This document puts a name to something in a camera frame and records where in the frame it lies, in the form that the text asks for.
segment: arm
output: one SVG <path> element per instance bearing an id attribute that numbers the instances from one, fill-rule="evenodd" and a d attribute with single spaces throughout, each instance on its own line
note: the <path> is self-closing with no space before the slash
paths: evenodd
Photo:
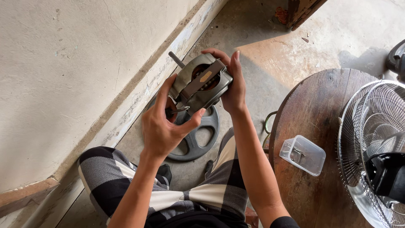
<path id="1" fill-rule="evenodd" d="M 144 227 L 153 182 L 160 164 L 190 131 L 200 125 L 205 112 L 203 108 L 180 126 L 173 124 L 176 120 L 175 115 L 170 120 L 166 119 L 164 109 L 169 106 L 176 109 L 173 101 L 167 97 L 176 76 L 175 74 L 164 82 L 156 97 L 155 105 L 142 116 L 145 147 L 141 152 L 134 178 L 115 210 L 109 228 Z"/>
<path id="2" fill-rule="evenodd" d="M 271 165 L 263 152 L 256 129 L 245 102 L 246 86 L 239 62 L 239 51 L 229 58 L 224 52 L 214 48 L 202 53 L 211 53 L 229 66 L 233 82 L 221 97 L 224 109 L 229 112 L 235 132 L 239 166 L 250 202 L 264 227 L 281 216 L 290 216 L 281 201 L 277 181 Z"/>

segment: forearm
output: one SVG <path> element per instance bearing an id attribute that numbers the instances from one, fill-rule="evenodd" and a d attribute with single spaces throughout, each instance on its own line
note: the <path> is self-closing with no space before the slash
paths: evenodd
<path id="1" fill-rule="evenodd" d="M 282 204 L 274 172 L 263 153 L 247 107 L 231 117 L 246 191 L 264 227 L 269 227 L 276 218 L 289 214 Z"/>
<path id="2" fill-rule="evenodd" d="M 115 210 L 109 228 L 144 227 L 153 182 L 162 161 L 149 156 L 145 149 L 142 151 L 134 178 Z"/>

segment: person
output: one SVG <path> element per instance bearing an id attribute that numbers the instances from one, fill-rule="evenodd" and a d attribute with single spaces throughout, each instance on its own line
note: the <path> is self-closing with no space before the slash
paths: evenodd
<path id="1" fill-rule="evenodd" d="M 214 48 L 211 53 L 228 66 L 233 82 L 221 97 L 233 128 L 222 139 L 216 161 L 206 168 L 205 181 L 188 191 L 170 191 L 166 156 L 199 126 L 205 109 L 182 125 L 166 119 L 165 108 L 175 109 L 168 92 L 176 74 L 160 88 L 155 104 L 142 116 L 145 147 L 139 165 L 119 150 L 96 147 L 78 160 L 79 174 L 96 210 L 108 227 L 246 228 L 247 198 L 265 228 L 296 228 L 281 201 L 276 178 L 263 153 L 245 102 L 246 86 L 239 51 L 229 58 Z"/>

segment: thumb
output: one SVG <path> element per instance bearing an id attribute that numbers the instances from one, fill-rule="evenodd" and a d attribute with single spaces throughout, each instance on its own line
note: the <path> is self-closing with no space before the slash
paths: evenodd
<path id="1" fill-rule="evenodd" d="M 191 119 L 184 124 L 179 126 L 180 132 L 184 135 L 187 135 L 190 133 L 192 130 L 194 130 L 196 127 L 200 126 L 201 123 L 201 118 L 205 113 L 205 108 L 202 108 L 198 111 L 196 111 Z"/>
<path id="2" fill-rule="evenodd" d="M 233 78 L 234 80 L 238 80 L 239 78 L 243 77 L 242 75 L 242 65 L 239 61 L 239 51 L 233 53 L 232 57 L 230 58 L 230 67 L 232 69 Z"/>

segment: hand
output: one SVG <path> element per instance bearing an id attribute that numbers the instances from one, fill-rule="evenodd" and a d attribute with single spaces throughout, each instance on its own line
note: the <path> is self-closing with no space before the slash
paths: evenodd
<path id="1" fill-rule="evenodd" d="M 173 101 L 168 97 L 176 76 L 177 74 L 174 74 L 166 79 L 158 92 L 155 104 L 142 116 L 142 134 L 145 142 L 142 153 L 157 159 L 165 159 L 190 131 L 200 125 L 201 117 L 205 113 L 204 108 L 198 110 L 189 121 L 182 125 L 172 123 L 176 116 L 170 120 L 166 119 L 164 109 L 167 107 L 176 109 Z"/>
<path id="2" fill-rule="evenodd" d="M 215 48 L 208 48 L 201 53 L 211 53 L 228 66 L 228 72 L 233 76 L 233 82 L 224 95 L 221 96 L 222 104 L 231 116 L 243 111 L 246 107 L 246 83 L 243 79 L 242 65 L 239 61 L 239 51 L 234 52 L 231 58 L 225 52 Z"/>

